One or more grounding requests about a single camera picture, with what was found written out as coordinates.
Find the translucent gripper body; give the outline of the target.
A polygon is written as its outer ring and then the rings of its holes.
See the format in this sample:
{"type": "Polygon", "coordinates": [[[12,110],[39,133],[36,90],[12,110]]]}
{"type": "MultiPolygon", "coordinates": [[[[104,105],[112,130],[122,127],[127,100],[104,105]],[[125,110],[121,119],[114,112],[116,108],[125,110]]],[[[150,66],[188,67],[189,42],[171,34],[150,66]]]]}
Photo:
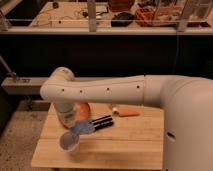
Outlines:
{"type": "Polygon", "coordinates": [[[66,113],[59,112],[58,119],[65,128],[71,128],[75,125],[76,114],[76,111],[69,111],[66,113]]]}

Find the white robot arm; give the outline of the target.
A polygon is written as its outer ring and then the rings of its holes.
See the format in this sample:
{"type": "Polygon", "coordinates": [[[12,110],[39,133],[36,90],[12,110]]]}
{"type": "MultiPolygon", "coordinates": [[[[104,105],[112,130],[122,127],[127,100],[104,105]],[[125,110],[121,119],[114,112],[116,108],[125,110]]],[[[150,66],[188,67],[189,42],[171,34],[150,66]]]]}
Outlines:
{"type": "Polygon", "coordinates": [[[62,115],[77,102],[144,105],[164,110],[163,171],[213,171],[213,80],[140,75],[77,82],[59,67],[40,88],[62,115]]]}

